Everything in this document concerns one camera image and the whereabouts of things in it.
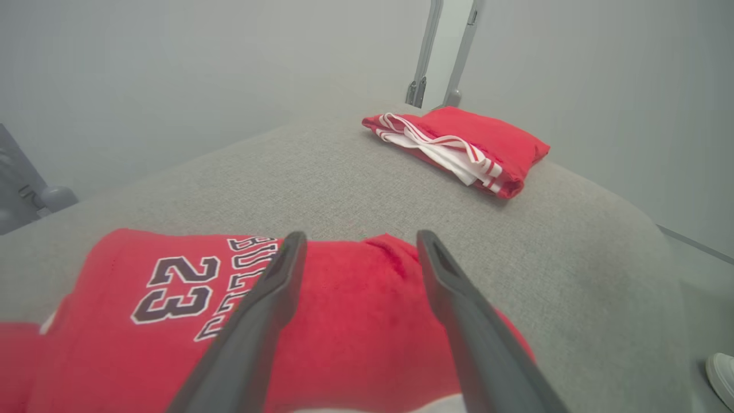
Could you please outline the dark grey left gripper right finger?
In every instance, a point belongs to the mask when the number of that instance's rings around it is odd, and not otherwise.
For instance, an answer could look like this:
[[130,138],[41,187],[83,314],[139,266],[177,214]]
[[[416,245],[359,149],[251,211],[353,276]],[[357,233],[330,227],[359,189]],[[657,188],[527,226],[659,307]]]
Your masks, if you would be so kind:
[[438,235],[420,230],[417,251],[425,293],[446,330],[467,413],[568,413]]

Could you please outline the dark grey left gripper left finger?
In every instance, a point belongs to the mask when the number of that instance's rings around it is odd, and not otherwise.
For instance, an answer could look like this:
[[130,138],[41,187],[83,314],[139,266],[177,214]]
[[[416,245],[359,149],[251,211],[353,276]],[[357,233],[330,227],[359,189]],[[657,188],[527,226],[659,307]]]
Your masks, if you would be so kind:
[[306,253],[305,233],[289,233],[167,413],[263,413],[279,335],[299,303]]

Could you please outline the red white-striped basketball shorts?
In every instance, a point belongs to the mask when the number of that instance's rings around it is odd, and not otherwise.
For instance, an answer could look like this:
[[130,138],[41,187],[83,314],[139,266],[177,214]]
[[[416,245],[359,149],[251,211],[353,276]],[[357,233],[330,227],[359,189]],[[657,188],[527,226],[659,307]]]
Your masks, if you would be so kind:
[[[0,322],[0,413],[164,413],[282,240],[121,228],[42,325]],[[265,413],[466,413],[416,248],[310,241]]]

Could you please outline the red number 23 jersey shirt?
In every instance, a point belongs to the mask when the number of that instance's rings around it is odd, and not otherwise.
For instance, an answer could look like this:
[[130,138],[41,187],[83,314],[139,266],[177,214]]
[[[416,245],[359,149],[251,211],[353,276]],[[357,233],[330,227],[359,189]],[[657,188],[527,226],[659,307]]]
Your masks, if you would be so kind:
[[386,112],[364,118],[362,125],[464,185],[504,200],[522,191],[532,167],[551,149],[510,123],[455,107],[423,116]]

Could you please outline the white shoe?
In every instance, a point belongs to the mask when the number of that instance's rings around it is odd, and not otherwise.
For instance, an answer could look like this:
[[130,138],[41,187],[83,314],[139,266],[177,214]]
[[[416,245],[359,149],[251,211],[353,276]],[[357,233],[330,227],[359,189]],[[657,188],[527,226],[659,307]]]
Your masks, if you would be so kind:
[[705,373],[713,392],[734,413],[734,356],[714,353],[705,362]]

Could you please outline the grey partition post with truss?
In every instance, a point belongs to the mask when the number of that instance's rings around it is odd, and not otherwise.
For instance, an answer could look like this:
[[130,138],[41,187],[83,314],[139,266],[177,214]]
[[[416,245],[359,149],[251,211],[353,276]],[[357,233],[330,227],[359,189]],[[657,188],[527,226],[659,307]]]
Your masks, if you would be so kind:
[[67,186],[46,183],[0,124],[0,236],[78,203]]

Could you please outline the grey double-rail partition post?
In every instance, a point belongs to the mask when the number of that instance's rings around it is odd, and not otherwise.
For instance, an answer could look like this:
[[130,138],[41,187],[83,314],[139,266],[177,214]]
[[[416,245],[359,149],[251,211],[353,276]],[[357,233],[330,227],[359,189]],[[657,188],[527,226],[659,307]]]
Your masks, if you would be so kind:
[[426,110],[458,107],[479,15],[487,0],[430,0],[415,74],[405,102]]

